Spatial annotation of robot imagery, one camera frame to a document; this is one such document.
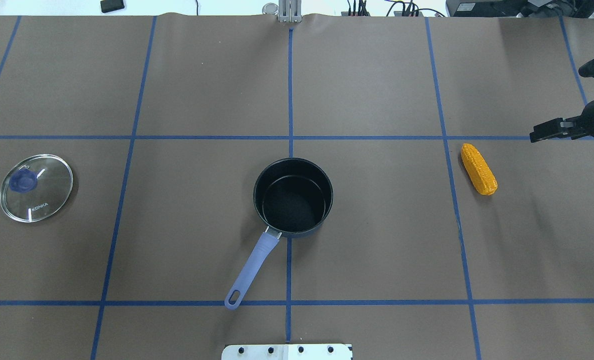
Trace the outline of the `yellow corn cob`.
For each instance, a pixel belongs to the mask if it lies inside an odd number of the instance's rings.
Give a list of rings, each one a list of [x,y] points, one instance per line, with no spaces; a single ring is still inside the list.
[[[482,196],[491,196],[498,190],[498,181],[482,153],[472,144],[464,143],[460,150],[464,169],[475,191]]]

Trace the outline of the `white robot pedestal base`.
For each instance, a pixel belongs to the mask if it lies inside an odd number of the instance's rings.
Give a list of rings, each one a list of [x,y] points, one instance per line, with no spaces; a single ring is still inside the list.
[[[351,344],[231,344],[224,347],[222,360],[352,360]]]

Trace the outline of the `dark blue saucepan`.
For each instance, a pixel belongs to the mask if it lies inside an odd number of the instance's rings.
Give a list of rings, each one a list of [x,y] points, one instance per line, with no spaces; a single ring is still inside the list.
[[[291,157],[265,167],[253,187],[253,205],[266,228],[231,285],[224,307],[238,309],[281,239],[299,239],[315,233],[331,212],[333,201],[332,182],[315,162]]]

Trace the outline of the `glass lid blue knob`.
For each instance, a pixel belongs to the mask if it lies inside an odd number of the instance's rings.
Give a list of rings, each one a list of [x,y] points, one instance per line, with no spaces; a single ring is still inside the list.
[[[38,223],[61,210],[75,186],[71,166],[61,157],[39,153],[25,158],[0,185],[0,208],[18,223]]]

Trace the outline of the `aluminium frame post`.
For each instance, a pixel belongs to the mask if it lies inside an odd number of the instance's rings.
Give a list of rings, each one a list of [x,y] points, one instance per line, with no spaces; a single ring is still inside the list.
[[[279,23],[301,23],[302,22],[302,0],[279,0],[278,1],[278,22]]]

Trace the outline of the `small black sensor pad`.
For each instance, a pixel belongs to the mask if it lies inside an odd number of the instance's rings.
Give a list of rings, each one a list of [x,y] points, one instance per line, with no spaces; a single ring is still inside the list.
[[[123,10],[126,6],[124,0],[100,0],[99,5],[102,14]]]

